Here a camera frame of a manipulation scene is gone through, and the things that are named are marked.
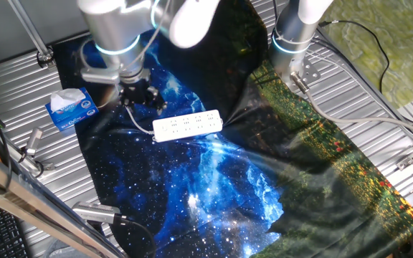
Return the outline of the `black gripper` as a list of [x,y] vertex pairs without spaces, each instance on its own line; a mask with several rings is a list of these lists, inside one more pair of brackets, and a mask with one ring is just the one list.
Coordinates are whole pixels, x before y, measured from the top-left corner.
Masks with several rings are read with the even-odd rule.
[[146,80],[139,80],[130,84],[121,82],[119,85],[121,88],[119,93],[120,103],[124,106],[156,104],[158,115],[161,115],[167,108],[167,102],[161,96],[158,96],[159,91],[155,87],[149,86]]

